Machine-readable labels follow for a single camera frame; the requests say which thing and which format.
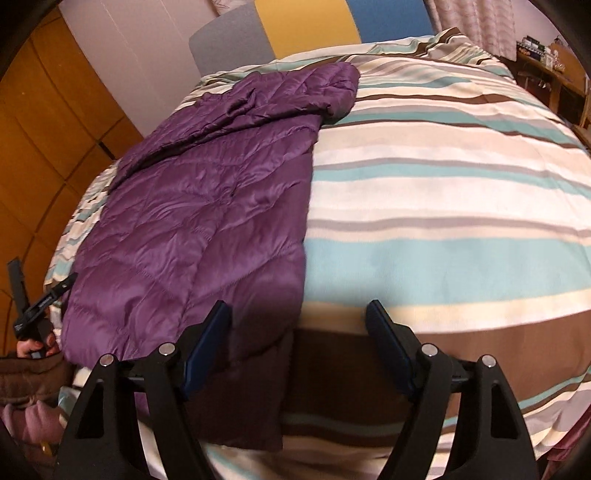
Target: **wooden wardrobe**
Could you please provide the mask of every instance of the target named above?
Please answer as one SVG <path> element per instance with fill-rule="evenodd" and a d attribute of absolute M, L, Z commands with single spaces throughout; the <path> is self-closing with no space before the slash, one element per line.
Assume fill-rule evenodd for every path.
<path fill-rule="evenodd" d="M 20 257 L 30 300 L 41 296 L 87 186 L 140 140 L 53 10 L 0 80 L 0 353 L 16 341 L 6 263 Z"/>

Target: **striped bedding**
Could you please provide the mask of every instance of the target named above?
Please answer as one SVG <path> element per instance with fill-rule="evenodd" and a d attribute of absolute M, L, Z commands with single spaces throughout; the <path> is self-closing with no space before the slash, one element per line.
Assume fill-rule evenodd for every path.
<path fill-rule="evenodd" d="M 214 74 L 179 108 L 253 70 L 331 61 L 353 63 L 361 79 L 351 113 L 326 125 L 314 149 L 284 451 L 210 446 L 213 463 L 236 479 L 376 477 L 408 404 L 363 326 L 374 298 L 449 354 L 495 355 L 542 455 L 591 404 L 590 158 L 457 29 Z M 86 201 L 47 283 L 67 274 L 100 215 L 100 200 Z M 454 399 L 430 478 L 443 473 L 457 408 Z"/>

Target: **yellow panel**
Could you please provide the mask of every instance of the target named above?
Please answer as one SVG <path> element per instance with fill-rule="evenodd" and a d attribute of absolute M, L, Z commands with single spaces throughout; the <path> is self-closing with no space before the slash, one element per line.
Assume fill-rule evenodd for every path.
<path fill-rule="evenodd" d="M 31 39 L 54 85 L 96 140 L 123 118 L 64 19 L 36 29 Z"/>
<path fill-rule="evenodd" d="M 15 257 L 22 257 L 31 243 L 32 233 L 0 203 L 0 290 L 11 292 L 6 264 Z"/>
<path fill-rule="evenodd" d="M 255 5 L 278 59 L 361 43 L 345 0 L 255 0 Z"/>
<path fill-rule="evenodd" d="M 0 103 L 0 202 L 31 232 L 63 183 Z"/>
<path fill-rule="evenodd" d="M 96 145 L 90 153 L 84 157 L 84 160 L 76 167 L 72 176 L 68 179 L 68 184 L 78 192 L 80 196 L 92 183 L 95 177 L 111 166 L 111 159 L 102 148 Z"/>
<path fill-rule="evenodd" d="M 144 137 L 127 117 L 115 125 L 112 130 L 103 137 L 103 143 L 115 158 L 121 158 L 135 144 L 140 143 Z"/>
<path fill-rule="evenodd" d="M 14 302 L 10 304 L 10 312 L 8 313 L 8 322 L 6 323 L 6 338 L 4 340 L 4 355 L 8 352 L 14 352 L 17 349 L 17 338 L 14 336 L 14 329 L 12 324 L 17 319 L 17 308 Z"/>
<path fill-rule="evenodd" d="M 53 86 L 30 41 L 2 78 L 0 99 L 63 178 L 95 143 Z"/>
<path fill-rule="evenodd" d="M 43 295 L 43 282 L 49 269 L 49 263 L 53 257 L 53 249 L 47 248 L 38 239 L 33 240 L 31 248 L 27 252 L 22 265 L 22 272 L 25 274 L 25 285 L 31 303 L 39 300 Z"/>
<path fill-rule="evenodd" d="M 37 236 L 50 248 L 55 248 L 70 220 L 80 195 L 64 186 L 43 219 Z"/>
<path fill-rule="evenodd" d="M 8 328 L 8 312 L 10 311 L 10 297 L 0 291 L 0 355 L 4 354 L 6 332 Z"/>

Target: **purple puffer jacket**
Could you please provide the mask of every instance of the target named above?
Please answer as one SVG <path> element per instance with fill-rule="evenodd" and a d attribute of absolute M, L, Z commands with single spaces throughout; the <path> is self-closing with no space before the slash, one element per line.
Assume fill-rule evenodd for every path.
<path fill-rule="evenodd" d="M 251 73 L 132 149 L 76 256 L 68 359 L 92 367 L 106 352 L 144 356 L 224 300 L 232 330 L 187 405 L 191 430 L 212 443 L 280 449 L 312 148 L 323 118 L 349 112 L 358 80 L 349 63 Z"/>

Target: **black clamp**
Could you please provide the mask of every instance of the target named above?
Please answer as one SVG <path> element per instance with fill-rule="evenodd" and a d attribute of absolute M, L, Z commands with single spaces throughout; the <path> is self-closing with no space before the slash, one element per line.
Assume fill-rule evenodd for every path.
<path fill-rule="evenodd" d="M 397 390 L 413 404 L 378 480 L 424 480 L 447 405 L 461 393 L 456 432 L 441 480 L 537 480 L 531 439 L 511 387 L 491 355 L 458 360 L 394 323 L 371 302 L 365 323 Z"/>
<path fill-rule="evenodd" d="M 73 273 L 65 280 L 52 287 L 35 304 L 29 304 L 25 278 L 22 273 L 21 261 L 18 258 L 8 263 L 8 277 L 10 278 L 12 297 L 17 309 L 18 318 L 12 328 L 17 340 L 33 339 L 43 343 L 43 347 L 31 354 L 32 358 L 43 358 L 47 352 L 45 345 L 47 336 L 52 332 L 53 325 L 45 314 L 45 309 L 53 305 L 63 294 L 69 291 L 76 281 L 78 274 Z"/>
<path fill-rule="evenodd" d="M 101 356 L 68 421 L 53 479 L 152 479 L 134 400 L 136 392 L 144 392 L 168 479 L 215 480 L 191 437 L 183 402 L 205 384 L 231 322 L 230 307 L 218 301 L 205 321 L 187 327 L 176 343 L 163 343 L 136 360 Z"/>

